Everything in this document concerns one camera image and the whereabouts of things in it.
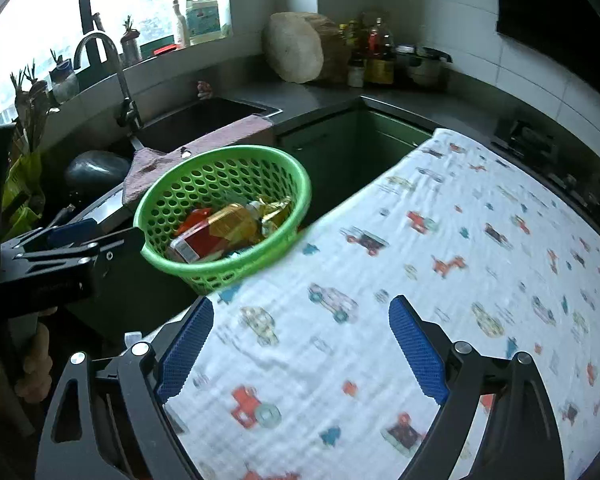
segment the dish soap bottle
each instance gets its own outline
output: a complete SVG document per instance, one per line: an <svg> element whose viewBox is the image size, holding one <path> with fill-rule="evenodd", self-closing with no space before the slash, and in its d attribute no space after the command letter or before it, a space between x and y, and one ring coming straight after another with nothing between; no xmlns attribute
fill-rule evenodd
<svg viewBox="0 0 600 480"><path fill-rule="evenodd" d="M370 83L392 85L394 83L395 49L391 31L378 18L376 26L369 31L369 51L366 63L366 80Z"/></svg>
<svg viewBox="0 0 600 480"><path fill-rule="evenodd" d="M191 44L222 38L218 0L197 0L187 7Z"/></svg>
<svg viewBox="0 0 600 480"><path fill-rule="evenodd" d="M173 12L175 20L173 22L173 42L178 48L189 46L189 29L187 28L187 20L180 12L180 4L178 0L173 0Z"/></svg>

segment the gray countertop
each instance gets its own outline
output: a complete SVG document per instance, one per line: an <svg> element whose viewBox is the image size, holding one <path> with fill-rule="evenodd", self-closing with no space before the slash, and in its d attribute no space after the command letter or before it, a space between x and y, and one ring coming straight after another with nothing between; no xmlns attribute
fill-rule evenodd
<svg viewBox="0 0 600 480"><path fill-rule="evenodd" d="M512 158L509 153L498 149L497 146L492 144L492 141L496 138L494 133L498 124L498 116L449 94L400 89L324 88L311 84L300 85L276 80L254 82L240 86L222 92L220 97L281 109L280 113L270 118L274 123L278 136L283 136L324 117L359 107L387 113L430 131L436 128L455 130L480 142L498 156L521 168L541 182L571 206L600 234L600 227L573 198L544 176L524 166L519 160ZM111 190L107 196L81 213L79 219L89 218L89 211L94 211L96 206L98 222L102 221L103 215L108 217L109 220L111 220L110 215L116 215L115 222L109 221L111 225L118 223L119 219L128 218L132 214L131 211L126 215L120 214L122 185Z"/></svg>

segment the gold wrapper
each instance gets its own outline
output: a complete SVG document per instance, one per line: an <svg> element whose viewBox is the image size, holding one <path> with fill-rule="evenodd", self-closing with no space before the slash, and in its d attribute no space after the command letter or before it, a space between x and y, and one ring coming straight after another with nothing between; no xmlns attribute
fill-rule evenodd
<svg viewBox="0 0 600 480"><path fill-rule="evenodd" d="M291 197L285 196L276 202L264 202L262 215L262 236L270 237L291 214Z"/></svg>

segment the pink towel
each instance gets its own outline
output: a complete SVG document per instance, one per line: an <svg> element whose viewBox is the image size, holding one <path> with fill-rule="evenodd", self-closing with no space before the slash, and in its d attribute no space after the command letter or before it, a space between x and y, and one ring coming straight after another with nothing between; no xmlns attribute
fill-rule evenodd
<svg viewBox="0 0 600 480"><path fill-rule="evenodd" d="M273 146L275 140L272 123L265 118L252 115L206 134L166 155L151 148L143 148L134 155L131 169L125 177L122 203L135 208L156 180L185 160L182 158L184 152L190 152L191 156L195 156L232 144Z"/></svg>

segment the faucet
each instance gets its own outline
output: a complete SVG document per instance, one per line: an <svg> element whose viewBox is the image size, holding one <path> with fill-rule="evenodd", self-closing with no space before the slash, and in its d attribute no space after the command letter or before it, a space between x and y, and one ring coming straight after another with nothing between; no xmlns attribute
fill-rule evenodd
<svg viewBox="0 0 600 480"><path fill-rule="evenodd" d="M95 40L96 38L100 38L102 40L104 51L107 54L107 60L113 63L113 66L116 69L116 75L118 76L118 83L120 84L120 89L122 90L123 101L120 107L120 115L116 119L116 122L121 127L129 126L129 129L131 129L133 143L135 138L133 134L136 134L142 130L142 120L140 119L136 102L131 98L129 86L126 84L125 73L123 72L122 65L120 64L118 50L113 40L100 30L92 30L91 32L87 32L78 43L78 46L75 47L74 70L80 68L80 55L82 54L85 43L87 43L89 40Z"/></svg>

